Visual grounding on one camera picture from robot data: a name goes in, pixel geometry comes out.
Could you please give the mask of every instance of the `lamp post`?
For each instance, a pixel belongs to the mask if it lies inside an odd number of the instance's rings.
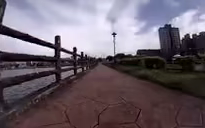
[[[112,34],[111,34],[112,36],[113,36],[113,43],[114,43],[114,57],[115,57],[115,55],[116,55],[116,35],[117,35],[117,33],[115,33],[115,32],[113,32]]]

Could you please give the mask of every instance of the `river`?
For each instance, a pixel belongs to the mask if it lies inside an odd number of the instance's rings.
[[[0,79],[6,77],[19,76],[34,72],[53,70],[54,68],[35,68],[35,69],[15,69],[15,70],[3,70],[0,72]],[[73,74],[73,70],[62,73],[62,78],[70,76]],[[51,83],[55,82],[55,75],[43,77],[40,79],[28,81],[20,85],[5,88],[3,91],[4,99],[6,102],[14,102],[40,88],[43,88]]]

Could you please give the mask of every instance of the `paved walkway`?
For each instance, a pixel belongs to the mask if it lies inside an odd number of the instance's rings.
[[[205,128],[205,100],[99,65],[12,128]]]

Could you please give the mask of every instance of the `green lawn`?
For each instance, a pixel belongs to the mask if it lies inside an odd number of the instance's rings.
[[[122,65],[112,67],[140,79],[149,80],[171,89],[205,97],[205,73],[149,70],[137,66]]]

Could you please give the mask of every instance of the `wooden fence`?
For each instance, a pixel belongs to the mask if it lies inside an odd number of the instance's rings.
[[[2,25],[3,15],[6,8],[6,1],[0,0],[0,35],[5,35],[9,37],[13,37],[16,39],[20,39],[25,42],[33,43],[36,45],[44,46],[47,48],[54,49],[54,57],[49,56],[39,56],[39,55],[28,55],[28,54],[17,54],[17,53],[6,53],[0,51],[0,62],[26,62],[26,61],[45,61],[55,63],[55,69],[50,71],[43,71],[38,73],[25,74],[21,76],[15,76],[10,78],[0,79],[0,112],[3,112],[5,109],[5,101],[3,97],[3,89],[9,88],[12,86],[17,86],[23,82],[27,82],[30,80],[38,79],[41,77],[46,77],[50,75],[55,75],[56,83],[61,81],[61,73],[73,70],[74,75],[77,75],[77,70],[85,69],[88,70],[91,67],[96,65],[96,59],[84,56],[84,53],[77,53],[77,48],[74,47],[72,51],[67,50],[61,47],[61,37],[55,36],[55,42],[50,43],[36,37],[33,37],[29,34],[14,30],[5,25]],[[67,53],[72,56],[72,59],[61,58],[61,52]],[[71,63],[73,66],[68,68],[62,68],[61,62]]]

